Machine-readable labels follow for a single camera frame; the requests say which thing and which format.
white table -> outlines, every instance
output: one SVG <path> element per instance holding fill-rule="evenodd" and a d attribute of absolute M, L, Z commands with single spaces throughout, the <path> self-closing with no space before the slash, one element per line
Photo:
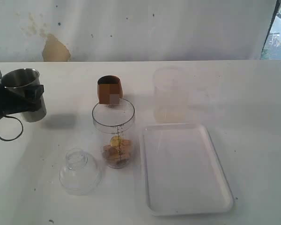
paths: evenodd
<path fill-rule="evenodd" d="M 166 65 L 189 71 L 189 122 L 208 128 L 235 200 L 229 213 L 154 217 L 146 211 L 140 157 L 106 168 L 95 192 L 70 196 L 58 172 L 66 150 L 80 147 L 101 163 L 91 110 L 96 82 L 119 76 L 136 108 L 137 127 L 155 123 L 152 74 Z M 39 70 L 47 116 L 24 123 L 14 142 L 0 141 L 0 225 L 244 225 L 281 224 L 281 61 L 0 63 Z M 16 122 L 0 120 L 9 138 Z"/>

white wall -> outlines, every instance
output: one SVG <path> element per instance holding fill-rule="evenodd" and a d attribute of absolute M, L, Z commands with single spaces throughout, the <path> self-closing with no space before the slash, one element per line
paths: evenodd
<path fill-rule="evenodd" d="M 275 2 L 0 0 L 0 61 L 43 61 L 50 33 L 70 61 L 258 59 Z"/>

stainless steel cup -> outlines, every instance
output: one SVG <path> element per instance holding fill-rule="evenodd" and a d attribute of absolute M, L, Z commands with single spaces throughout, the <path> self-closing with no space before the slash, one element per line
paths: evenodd
<path fill-rule="evenodd" d="M 25 97 L 25 88 L 39 85 L 39 72 L 35 69 L 17 69 L 5 74 L 1 78 L 1 84 L 8 90 Z M 43 96 L 40 98 L 42 107 L 35 112 L 23 112 L 22 116 L 27 122 L 41 120 L 47 113 Z"/>

yellow slice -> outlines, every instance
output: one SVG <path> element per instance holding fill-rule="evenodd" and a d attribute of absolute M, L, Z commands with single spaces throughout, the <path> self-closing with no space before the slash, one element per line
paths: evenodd
<path fill-rule="evenodd" d="M 119 147 L 121 145 L 122 138 L 119 136 L 113 136 L 111 138 L 111 146 L 112 147 Z"/>

white plastic tray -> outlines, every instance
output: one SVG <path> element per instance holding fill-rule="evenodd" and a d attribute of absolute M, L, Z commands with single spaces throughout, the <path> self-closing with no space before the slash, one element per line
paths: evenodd
<path fill-rule="evenodd" d="M 233 198 L 207 130 L 160 124 L 140 135 L 147 205 L 155 216 L 229 211 Z"/>

